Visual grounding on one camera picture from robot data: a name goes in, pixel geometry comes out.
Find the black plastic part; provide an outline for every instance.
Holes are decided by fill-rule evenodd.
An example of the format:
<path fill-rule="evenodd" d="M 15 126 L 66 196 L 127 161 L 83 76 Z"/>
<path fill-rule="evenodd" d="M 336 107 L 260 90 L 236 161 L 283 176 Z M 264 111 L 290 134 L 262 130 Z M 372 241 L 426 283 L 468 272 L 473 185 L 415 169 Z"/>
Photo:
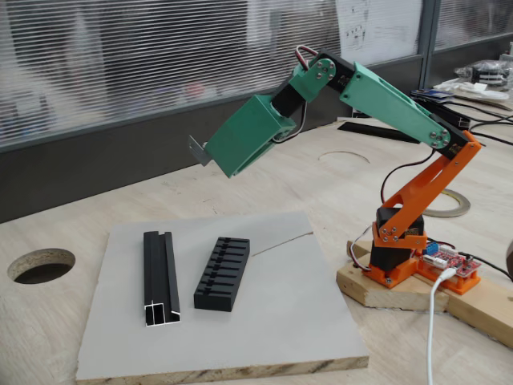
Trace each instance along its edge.
<path fill-rule="evenodd" d="M 249 257 L 249 239 L 219 237 L 194 293 L 194 307 L 232 311 Z"/>
<path fill-rule="evenodd" d="M 289 76 L 274 91 L 271 104 L 280 113 L 280 115 L 289 118 L 298 110 L 306 101 L 289 83 L 292 76 Z"/>
<path fill-rule="evenodd" d="M 354 75 L 354 65 L 346 62 L 343 58 L 332 52 L 329 52 L 328 50 L 320 50 L 319 55 L 316 56 L 311 65 L 320 59 L 330 59 L 335 63 L 337 73 L 333 79 L 328 82 L 328 87 L 331 87 L 335 91 L 342 93 L 345 90 L 347 83 Z"/>
<path fill-rule="evenodd" d="M 410 258 L 410 249 L 398 249 L 395 247 L 377 247 L 372 242 L 370 250 L 370 264 L 388 272 L 401 265 Z"/>
<path fill-rule="evenodd" d="M 146 326 L 180 321 L 172 235 L 144 233 L 144 311 Z"/>
<path fill-rule="evenodd" d="M 399 207 L 380 207 L 376 212 L 376 225 L 380 229 L 391 217 L 399 212 Z M 405 235 L 423 235 L 424 234 L 424 218 L 422 215 L 412 223 L 408 230 L 405 231 L 399 238 L 404 238 Z"/>
<path fill-rule="evenodd" d="M 380 207 L 376 213 L 376 225 L 380 229 L 391 217 L 393 217 L 400 208 L 386 208 Z M 399 238 L 404 238 L 405 235 L 422 235 L 424 234 L 424 218 L 422 215 L 418 217 L 414 223 L 410 225 L 407 231 L 404 232 Z M 370 250 L 370 264 L 376 266 L 383 271 L 391 271 L 397 265 L 402 264 L 410 258 L 410 249 L 399 249 L 394 247 L 377 247 L 372 244 Z"/>
<path fill-rule="evenodd" d="M 468 130 L 471 126 L 470 119 L 444 106 L 443 103 L 437 103 L 436 101 L 417 96 L 411 96 L 411 99 L 423 106 L 427 111 L 445 120 L 448 124 L 452 124 L 455 128 Z"/>
<path fill-rule="evenodd" d="M 444 127 L 450 133 L 449 144 L 444 148 L 438 148 L 437 151 L 444 155 L 446 158 L 453 159 L 462 150 L 463 146 L 470 141 L 466 136 L 463 135 L 460 130 L 458 130 L 452 124 L 447 123 L 438 115 L 431 114 L 430 118 Z"/>
<path fill-rule="evenodd" d="M 420 142 L 407 134 L 404 134 L 398 130 L 392 130 L 390 128 L 369 126 L 367 124 L 358 124 L 354 122 L 345 122 L 339 128 L 341 131 L 347 132 L 355 132 L 357 134 L 370 135 L 370 136 L 378 136 L 380 138 L 387 138 L 392 140 L 400 140 L 408 143 L 416 143 Z"/>

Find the red wire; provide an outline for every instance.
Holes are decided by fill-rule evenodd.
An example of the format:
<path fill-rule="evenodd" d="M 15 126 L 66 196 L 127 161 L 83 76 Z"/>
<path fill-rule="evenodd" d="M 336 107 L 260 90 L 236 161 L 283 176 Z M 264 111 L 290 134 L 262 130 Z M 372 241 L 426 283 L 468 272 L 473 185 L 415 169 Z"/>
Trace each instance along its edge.
<path fill-rule="evenodd" d="M 303 55 L 301 54 L 301 52 L 299 50 L 306 51 L 309 54 L 314 55 L 314 56 L 317 56 L 317 51 L 315 51 L 312 48 L 307 47 L 307 46 L 297 46 L 296 47 L 295 54 L 296 54 L 297 60 L 299 60 L 299 63 L 301 63 L 301 65 L 303 66 L 303 69 L 308 70 L 308 63 L 306 62 L 305 58 L 303 58 Z"/>

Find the table surface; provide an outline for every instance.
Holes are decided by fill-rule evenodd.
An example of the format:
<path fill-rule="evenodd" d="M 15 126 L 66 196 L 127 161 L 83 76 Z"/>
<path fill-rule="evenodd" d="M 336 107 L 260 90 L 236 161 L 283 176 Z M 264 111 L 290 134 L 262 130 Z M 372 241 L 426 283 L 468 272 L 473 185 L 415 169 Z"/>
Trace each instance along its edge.
<path fill-rule="evenodd" d="M 312 130 L 276 146 L 231 180 L 215 164 L 197 165 L 1 224 L 0 383 L 75 383 L 79 347 L 109 231 L 117 224 L 304 210 L 335 279 L 336 270 L 348 263 L 346 242 L 375 217 L 385 175 L 430 153 L 424 145 L 340 132 L 337 126 Z M 509 127 L 479 130 L 513 140 Z M 470 212 L 450 219 L 425 217 L 426 230 L 435 239 L 504 267 L 513 240 L 513 151 L 505 144 L 479 139 L 487 147 L 449 186 L 470 200 Z M 394 174 L 386 196 L 421 169 Z M 440 196 L 431 208 L 454 205 L 451 198 Z M 38 285 L 20 285 L 8 278 L 6 271 L 15 259 L 45 248 L 70 250 L 76 256 L 75 267 Z M 487 267 L 482 276 L 511 286 L 506 277 Z M 370 350 L 367 369 L 241 380 L 244 385 L 425 383 L 427 314 L 369 309 L 351 298 L 345 300 Z M 491 385 L 513 378 L 513 351 L 450 315 L 435 317 L 433 350 L 436 383 Z"/>

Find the white cable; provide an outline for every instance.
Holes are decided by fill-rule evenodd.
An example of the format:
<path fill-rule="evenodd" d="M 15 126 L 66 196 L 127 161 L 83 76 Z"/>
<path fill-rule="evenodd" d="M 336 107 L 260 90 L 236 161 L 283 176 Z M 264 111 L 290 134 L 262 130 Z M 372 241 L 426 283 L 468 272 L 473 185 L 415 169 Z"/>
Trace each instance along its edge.
<path fill-rule="evenodd" d="M 433 385 L 433 368 L 431 364 L 431 346 L 433 345 L 433 323 L 434 323 L 434 294 L 438 286 L 445 280 L 452 278 L 458 270 L 454 267 L 445 269 L 438 276 L 437 280 L 433 284 L 430 294 L 430 326 L 427 332 L 427 383 Z"/>
<path fill-rule="evenodd" d="M 356 238 L 354 240 L 354 242 L 351 244 L 351 247 L 349 248 L 349 254 L 351 254 L 351 259 L 353 260 L 354 264 L 357 265 L 360 269 L 364 270 L 364 271 L 370 271 L 370 267 L 367 267 L 367 266 L 364 266 L 362 265 L 359 260 L 356 258 L 356 256 L 354 255 L 354 250 L 353 250 L 353 246 L 356 242 L 358 242 L 358 240 L 363 237 L 364 235 L 366 235 L 366 233 L 369 231 L 369 229 L 372 227 L 372 225 L 369 225 L 367 226 L 367 228 L 363 231 L 363 233 L 360 234 L 360 236 L 358 238 Z"/>
<path fill-rule="evenodd" d="M 293 137 L 295 136 L 298 136 L 301 131 L 303 131 L 303 127 L 305 126 L 305 120 L 306 120 L 306 108 L 307 108 L 308 104 L 305 103 L 305 106 L 303 107 L 303 113 L 301 114 L 301 126 L 299 126 L 299 129 L 294 132 L 293 134 L 290 134 L 289 136 L 286 136 L 285 138 L 282 138 L 282 139 L 274 139 L 273 138 L 273 142 L 274 143 L 283 143 L 283 142 L 286 142 L 287 140 L 289 139 L 292 139 Z"/>

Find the circular cutout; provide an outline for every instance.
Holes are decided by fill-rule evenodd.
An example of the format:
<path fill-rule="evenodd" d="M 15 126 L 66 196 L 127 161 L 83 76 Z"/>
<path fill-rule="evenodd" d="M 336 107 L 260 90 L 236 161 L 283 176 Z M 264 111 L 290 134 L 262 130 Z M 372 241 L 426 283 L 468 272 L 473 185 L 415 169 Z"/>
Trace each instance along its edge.
<path fill-rule="evenodd" d="M 10 264 L 7 275 L 17 283 L 33 285 L 62 277 L 75 265 L 75 255 L 64 249 L 41 249 Z"/>

